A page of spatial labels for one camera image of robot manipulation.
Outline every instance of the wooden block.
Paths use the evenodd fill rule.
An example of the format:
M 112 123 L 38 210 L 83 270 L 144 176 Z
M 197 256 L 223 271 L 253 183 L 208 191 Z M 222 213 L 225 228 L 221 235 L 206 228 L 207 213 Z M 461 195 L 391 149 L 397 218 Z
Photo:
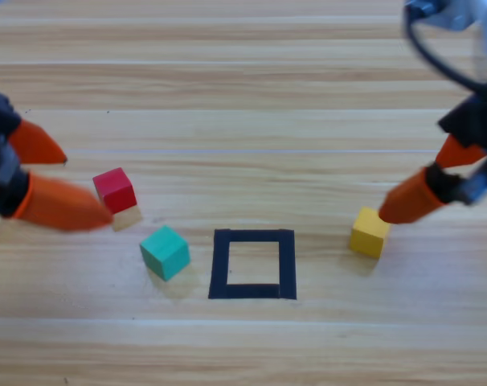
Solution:
M 350 248 L 355 252 L 379 259 L 389 231 L 389 223 L 381 220 L 375 209 L 363 207 L 353 225 Z
M 133 185 L 121 167 L 97 175 L 93 183 L 111 213 L 116 214 L 137 205 Z
M 140 244 L 147 267 L 164 281 L 190 264 L 188 243 L 173 229 L 163 227 Z

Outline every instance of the wooden table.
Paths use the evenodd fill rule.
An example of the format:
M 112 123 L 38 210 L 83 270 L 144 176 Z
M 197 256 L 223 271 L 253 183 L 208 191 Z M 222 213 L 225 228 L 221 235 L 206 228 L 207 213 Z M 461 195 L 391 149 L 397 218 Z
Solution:
M 0 91 L 70 159 L 28 167 L 93 190 L 121 166 L 139 203 L 86 234 L 0 222 L 0 386 L 486 386 L 487 199 L 393 227 L 377 264 L 347 248 L 467 96 L 418 60 L 401 7 L 0 4 Z M 424 33 L 472 70 L 472 34 Z M 167 283 L 138 247 L 163 225 L 192 257 Z M 209 300 L 216 228 L 294 229 L 298 299 Z M 277 266 L 231 246 L 232 283 Z

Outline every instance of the black tape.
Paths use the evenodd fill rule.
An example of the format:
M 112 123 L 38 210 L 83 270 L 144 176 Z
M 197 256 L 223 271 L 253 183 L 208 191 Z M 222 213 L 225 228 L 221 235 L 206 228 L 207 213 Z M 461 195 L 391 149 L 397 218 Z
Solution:
M 294 232 L 278 230 L 215 229 L 209 299 L 297 299 Z M 279 284 L 227 283 L 231 242 L 279 243 Z

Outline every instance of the black cable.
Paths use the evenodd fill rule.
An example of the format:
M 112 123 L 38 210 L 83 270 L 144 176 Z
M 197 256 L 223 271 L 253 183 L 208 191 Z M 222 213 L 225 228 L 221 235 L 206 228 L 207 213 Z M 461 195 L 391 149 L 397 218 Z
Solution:
M 438 6 L 435 4 L 432 9 L 435 12 L 438 12 Z M 467 88 L 468 90 L 476 93 L 479 96 L 487 97 L 487 84 L 482 84 L 480 82 L 476 82 L 460 74 L 458 71 L 453 70 L 447 64 L 444 64 L 441 60 L 438 60 L 433 54 L 431 54 L 428 49 L 420 42 L 419 37 L 415 33 L 413 28 L 413 24 L 421 20 L 423 18 L 427 18 L 431 16 L 424 12 L 424 10 L 419 7 L 415 6 L 413 2 L 408 3 L 404 7 L 404 26 L 405 32 L 407 37 L 409 38 L 410 42 L 413 44 L 415 49 L 423 56 L 423 58 L 430 63 L 436 70 L 438 70 L 442 75 L 453 80 L 454 82 L 458 83 L 459 85 Z

